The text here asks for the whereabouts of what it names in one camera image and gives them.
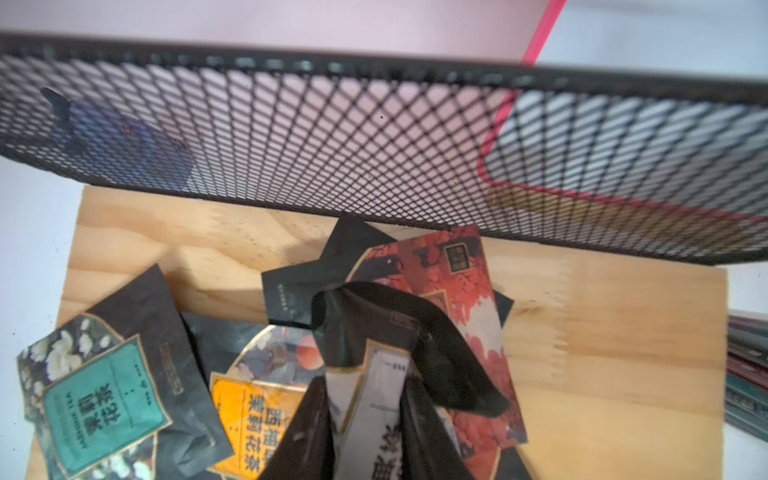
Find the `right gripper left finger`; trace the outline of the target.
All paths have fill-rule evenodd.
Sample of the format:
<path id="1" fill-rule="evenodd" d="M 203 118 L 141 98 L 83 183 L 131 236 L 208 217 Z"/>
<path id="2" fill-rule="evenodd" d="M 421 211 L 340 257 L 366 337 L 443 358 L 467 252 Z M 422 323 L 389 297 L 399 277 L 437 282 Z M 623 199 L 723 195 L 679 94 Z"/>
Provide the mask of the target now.
<path id="1" fill-rule="evenodd" d="M 259 480 L 332 479 L 335 463 L 331 416 L 324 376 L 309 384 L 275 453 Z"/>

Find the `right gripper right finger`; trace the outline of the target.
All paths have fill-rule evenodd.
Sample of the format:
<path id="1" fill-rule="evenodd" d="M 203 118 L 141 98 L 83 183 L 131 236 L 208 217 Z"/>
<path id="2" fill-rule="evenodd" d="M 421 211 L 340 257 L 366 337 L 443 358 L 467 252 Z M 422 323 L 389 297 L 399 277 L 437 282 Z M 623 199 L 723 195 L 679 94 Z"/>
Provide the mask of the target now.
<path id="1" fill-rule="evenodd" d="M 422 382 L 407 377 L 400 400 L 403 479 L 473 479 Z"/>

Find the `orange label tea bag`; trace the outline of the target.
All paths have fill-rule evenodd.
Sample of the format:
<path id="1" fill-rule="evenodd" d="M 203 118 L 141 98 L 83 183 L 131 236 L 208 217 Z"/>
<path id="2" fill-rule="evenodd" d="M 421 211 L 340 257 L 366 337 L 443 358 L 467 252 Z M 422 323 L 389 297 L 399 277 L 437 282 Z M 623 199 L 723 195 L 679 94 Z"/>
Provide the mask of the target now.
<path id="1" fill-rule="evenodd" d="M 301 328 L 182 314 L 233 454 L 198 479 L 257 479 L 324 361 Z"/>

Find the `white label tea bag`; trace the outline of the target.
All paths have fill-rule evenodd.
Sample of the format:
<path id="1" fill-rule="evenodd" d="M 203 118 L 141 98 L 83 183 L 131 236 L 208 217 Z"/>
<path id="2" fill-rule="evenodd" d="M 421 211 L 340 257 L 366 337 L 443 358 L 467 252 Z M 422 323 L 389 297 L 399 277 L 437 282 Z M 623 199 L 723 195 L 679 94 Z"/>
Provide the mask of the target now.
<path id="1" fill-rule="evenodd" d="M 420 380 L 437 412 L 486 418 L 507 399 L 444 311 L 371 282 L 316 293 L 311 330 L 325 364 L 335 479 L 403 479 L 400 400 Z"/>

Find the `earl grey red tea bag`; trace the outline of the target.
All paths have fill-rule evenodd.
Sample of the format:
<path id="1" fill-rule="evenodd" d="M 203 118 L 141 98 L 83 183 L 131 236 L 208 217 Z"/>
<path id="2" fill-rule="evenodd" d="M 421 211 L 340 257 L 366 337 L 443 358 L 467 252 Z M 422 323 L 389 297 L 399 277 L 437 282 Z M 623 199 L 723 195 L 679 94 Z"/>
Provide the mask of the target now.
<path id="1" fill-rule="evenodd" d="M 477 227 L 397 241 L 357 218 L 341 218 L 319 259 L 263 273 L 270 322 L 309 327 L 312 295 L 342 281 L 380 283 L 444 311 L 508 401 L 495 418 L 454 416 L 461 456 L 479 479 L 529 478 L 517 450 L 527 434 L 502 339 L 513 302 L 491 286 Z"/>

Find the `green label tea bag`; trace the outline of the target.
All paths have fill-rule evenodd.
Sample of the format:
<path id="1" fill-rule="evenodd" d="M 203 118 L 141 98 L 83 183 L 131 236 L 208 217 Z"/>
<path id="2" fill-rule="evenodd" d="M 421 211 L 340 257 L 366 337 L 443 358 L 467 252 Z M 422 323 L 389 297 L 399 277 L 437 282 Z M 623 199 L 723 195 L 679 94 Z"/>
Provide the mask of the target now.
<path id="1" fill-rule="evenodd" d="M 233 447 L 158 266 L 17 356 L 51 479 L 198 479 Z"/>

